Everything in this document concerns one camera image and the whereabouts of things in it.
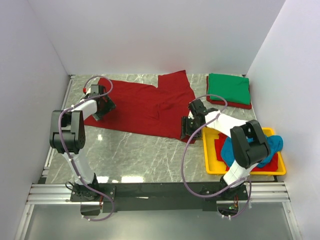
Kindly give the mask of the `dark red t-shirt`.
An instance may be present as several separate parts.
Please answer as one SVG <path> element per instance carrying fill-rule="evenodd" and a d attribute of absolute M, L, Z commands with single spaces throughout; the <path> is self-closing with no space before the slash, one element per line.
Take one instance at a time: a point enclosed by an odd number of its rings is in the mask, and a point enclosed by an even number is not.
<path fill-rule="evenodd" d="M 148 136 L 187 142 L 182 138 L 182 118 L 189 114 L 188 105 L 195 99 L 185 70 L 159 75 L 157 86 L 101 78 L 116 108 L 97 121 L 92 116 L 84 124 Z"/>

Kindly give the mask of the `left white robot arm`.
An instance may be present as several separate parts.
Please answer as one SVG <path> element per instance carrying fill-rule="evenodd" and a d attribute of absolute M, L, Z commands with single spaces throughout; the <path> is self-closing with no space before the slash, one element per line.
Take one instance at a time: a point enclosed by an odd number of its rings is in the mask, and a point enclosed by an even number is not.
<path fill-rule="evenodd" d="M 100 122 L 116 108 L 108 93 L 104 86 L 94 84 L 75 106 L 54 110 L 51 114 L 49 144 L 67 160 L 75 176 L 73 191 L 82 192 L 88 201 L 99 197 L 100 188 L 96 174 L 82 153 L 86 143 L 85 120 L 93 117 Z"/>

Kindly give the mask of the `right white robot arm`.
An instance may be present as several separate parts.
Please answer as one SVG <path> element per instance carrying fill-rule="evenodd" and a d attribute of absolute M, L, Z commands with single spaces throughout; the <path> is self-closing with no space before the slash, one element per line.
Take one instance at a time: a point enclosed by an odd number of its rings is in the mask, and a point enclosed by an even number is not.
<path fill-rule="evenodd" d="M 188 137 L 187 145 L 202 134 L 205 127 L 219 131 L 231 139 L 233 163 L 221 178 L 219 193 L 230 200 L 237 194 L 237 187 L 247 180 L 258 163 L 271 154 L 260 123 L 257 120 L 240 120 L 216 108 L 206 108 L 200 99 L 188 105 L 189 116 L 182 118 L 181 137 Z"/>

